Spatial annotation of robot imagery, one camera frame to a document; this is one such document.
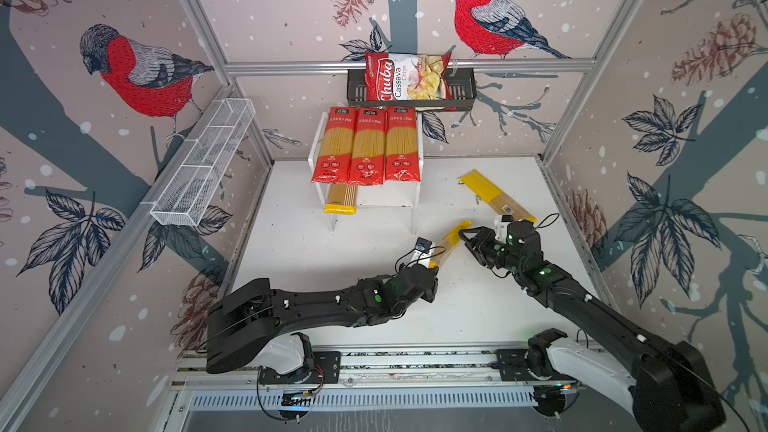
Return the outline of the yellow Pastatime pasta bag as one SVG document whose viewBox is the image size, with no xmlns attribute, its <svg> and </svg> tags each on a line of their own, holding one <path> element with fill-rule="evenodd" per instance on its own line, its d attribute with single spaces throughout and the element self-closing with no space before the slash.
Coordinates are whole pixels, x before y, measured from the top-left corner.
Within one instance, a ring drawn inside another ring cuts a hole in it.
<svg viewBox="0 0 768 432">
<path fill-rule="evenodd" d="M 355 185 L 331 184 L 324 212 L 327 214 L 354 215 L 357 212 L 357 189 Z"/>
</svg>

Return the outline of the red spaghetti bag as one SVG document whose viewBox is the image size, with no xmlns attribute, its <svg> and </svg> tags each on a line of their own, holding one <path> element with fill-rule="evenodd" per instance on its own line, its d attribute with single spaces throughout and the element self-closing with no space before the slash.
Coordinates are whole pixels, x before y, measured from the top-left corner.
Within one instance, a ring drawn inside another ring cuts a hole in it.
<svg viewBox="0 0 768 432">
<path fill-rule="evenodd" d="M 355 108 L 330 110 L 312 177 L 314 183 L 348 182 L 356 121 Z"/>
<path fill-rule="evenodd" d="M 387 109 L 385 180 L 420 182 L 416 112 L 407 107 Z"/>
<path fill-rule="evenodd" d="M 348 184 L 374 186 L 384 183 L 386 111 L 358 110 Z"/>
</svg>

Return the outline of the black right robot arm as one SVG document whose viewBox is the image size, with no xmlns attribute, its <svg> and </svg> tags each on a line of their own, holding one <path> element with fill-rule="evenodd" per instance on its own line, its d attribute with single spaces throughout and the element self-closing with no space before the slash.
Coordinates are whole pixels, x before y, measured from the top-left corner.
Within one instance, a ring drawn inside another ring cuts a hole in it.
<svg viewBox="0 0 768 432">
<path fill-rule="evenodd" d="M 595 352 L 559 329 L 547 329 L 528 341 L 531 376 L 572 377 L 621 406 L 644 431 L 713 431 L 725 423 L 723 400 L 703 355 L 685 341 L 673 344 L 638 326 L 546 260 L 532 222 L 508 223 L 502 241 L 488 227 L 458 236 L 480 265 L 512 277 L 529 297 L 603 348 Z"/>
</svg>

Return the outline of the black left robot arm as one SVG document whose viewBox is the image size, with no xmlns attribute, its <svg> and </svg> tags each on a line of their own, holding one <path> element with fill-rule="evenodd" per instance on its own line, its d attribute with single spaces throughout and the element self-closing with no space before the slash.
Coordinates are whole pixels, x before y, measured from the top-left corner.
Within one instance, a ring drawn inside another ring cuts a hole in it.
<svg viewBox="0 0 768 432">
<path fill-rule="evenodd" d="M 208 309 L 206 372 L 246 366 L 274 338 L 305 329 L 376 326 L 402 317 L 415 302 L 435 300 L 438 269 L 402 265 L 394 275 L 360 279 L 353 286 L 291 292 L 254 279 Z"/>
</svg>

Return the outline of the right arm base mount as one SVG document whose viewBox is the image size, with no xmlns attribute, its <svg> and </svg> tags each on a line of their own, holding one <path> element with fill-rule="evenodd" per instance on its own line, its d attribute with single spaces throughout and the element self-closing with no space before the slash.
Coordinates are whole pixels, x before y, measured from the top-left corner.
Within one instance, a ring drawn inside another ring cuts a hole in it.
<svg viewBox="0 0 768 432">
<path fill-rule="evenodd" d="M 496 362 L 492 368 L 498 370 L 503 382 L 555 381 L 575 382 L 576 379 L 556 371 L 542 352 L 528 349 L 497 349 Z"/>
</svg>

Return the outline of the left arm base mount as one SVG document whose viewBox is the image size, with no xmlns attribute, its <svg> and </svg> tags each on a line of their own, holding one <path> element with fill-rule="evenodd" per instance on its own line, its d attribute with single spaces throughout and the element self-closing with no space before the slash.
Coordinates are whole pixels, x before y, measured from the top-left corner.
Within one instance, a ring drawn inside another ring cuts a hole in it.
<svg viewBox="0 0 768 432">
<path fill-rule="evenodd" d="M 259 382 L 266 385 L 309 386 L 337 384 L 341 369 L 341 353 L 338 351 L 320 351 L 292 372 L 278 374 L 274 369 L 264 368 L 259 373 Z"/>
</svg>

